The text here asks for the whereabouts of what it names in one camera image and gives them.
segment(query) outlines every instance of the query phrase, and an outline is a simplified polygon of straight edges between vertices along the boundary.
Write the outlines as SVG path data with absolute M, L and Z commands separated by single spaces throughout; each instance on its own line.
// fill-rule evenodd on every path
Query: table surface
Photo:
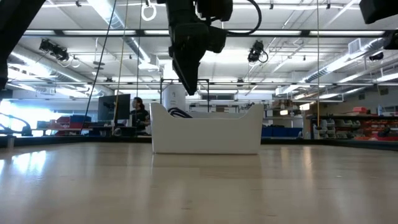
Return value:
M 258 156 L 152 155 L 150 144 L 0 154 L 1 223 L 395 224 L 398 153 L 262 146 Z

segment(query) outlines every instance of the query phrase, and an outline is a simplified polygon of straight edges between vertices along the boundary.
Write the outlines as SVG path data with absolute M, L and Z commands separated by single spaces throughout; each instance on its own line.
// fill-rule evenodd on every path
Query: person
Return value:
M 137 131 L 145 131 L 145 128 L 150 125 L 149 112 L 145 110 L 145 105 L 142 99 L 135 97 L 132 101 L 134 110 L 130 112 L 132 115 L 132 125 L 137 128 Z

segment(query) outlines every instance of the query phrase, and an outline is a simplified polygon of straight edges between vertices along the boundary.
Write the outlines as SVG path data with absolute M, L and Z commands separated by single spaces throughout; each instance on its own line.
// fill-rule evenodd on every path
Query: wall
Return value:
M 321 114 L 338 114 L 350 112 L 356 106 L 363 106 L 368 110 L 371 110 L 371 113 L 377 113 L 376 108 L 378 107 L 378 105 L 381 105 L 383 107 L 398 105 L 398 88 L 390 87 L 389 94 L 384 96 L 380 96 L 377 89 L 366 89 L 364 94 L 364 100 L 358 100 L 359 94 L 356 93 L 345 98 L 344 103 L 328 105 L 327 108 L 324 108 L 323 105 L 320 105 Z

